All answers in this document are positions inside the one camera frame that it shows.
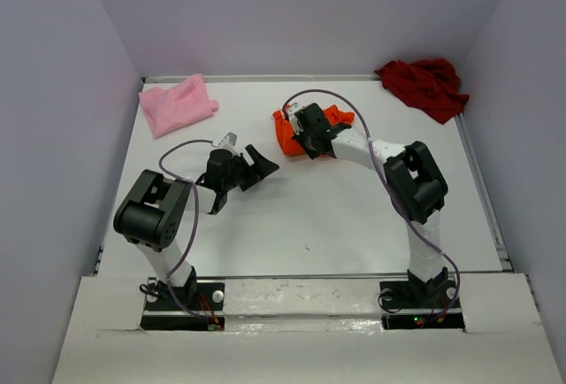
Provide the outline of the dark red t shirt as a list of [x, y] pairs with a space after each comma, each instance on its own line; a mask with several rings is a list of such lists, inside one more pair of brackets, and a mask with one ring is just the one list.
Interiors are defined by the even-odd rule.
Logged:
[[406, 106], [420, 110], [444, 125], [464, 112], [470, 96], [461, 92], [462, 81], [444, 58], [413, 63], [390, 61], [375, 70], [383, 88]]

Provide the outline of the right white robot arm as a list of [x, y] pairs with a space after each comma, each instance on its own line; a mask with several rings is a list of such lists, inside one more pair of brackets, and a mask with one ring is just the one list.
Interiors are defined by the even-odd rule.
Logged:
[[409, 300], [418, 306], [434, 301], [447, 283], [440, 248], [440, 210], [448, 186], [428, 146], [420, 141], [402, 145], [374, 139], [365, 123], [363, 131], [342, 122], [332, 125], [316, 103], [304, 107], [293, 103], [284, 117], [291, 125], [292, 138], [310, 158], [346, 160], [378, 174], [407, 227]]

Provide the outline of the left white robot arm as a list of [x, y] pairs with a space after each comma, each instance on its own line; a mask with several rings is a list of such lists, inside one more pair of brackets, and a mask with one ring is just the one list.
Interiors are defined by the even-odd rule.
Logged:
[[197, 180], [168, 180], [149, 169], [141, 172], [118, 207], [113, 228], [148, 260], [157, 277], [154, 297], [185, 309], [195, 300], [197, 275], [188, 262], [202, 214], [216, 215], [228, 193], [246, 191], [279, 170], [253, 145], [244, 154], [228, 144], [211, 150]]

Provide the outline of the orange t shirt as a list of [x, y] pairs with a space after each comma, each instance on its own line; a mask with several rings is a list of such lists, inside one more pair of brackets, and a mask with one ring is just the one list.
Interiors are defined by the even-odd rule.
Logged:
[[[355, 121], [355, 114], [351, 111], [342, 111], [335, 104], [324, 109], [324, 115], [331, 126], [339, 123], [352, 125]], [[284, 118], [281, 110], [272, 114], [275, 123], [275, 134], [279, 147], [287, 157], [298, 157], [305, 155], [306, 152], [301, 145], [293, 139], [294, 131], [291, 124]]]

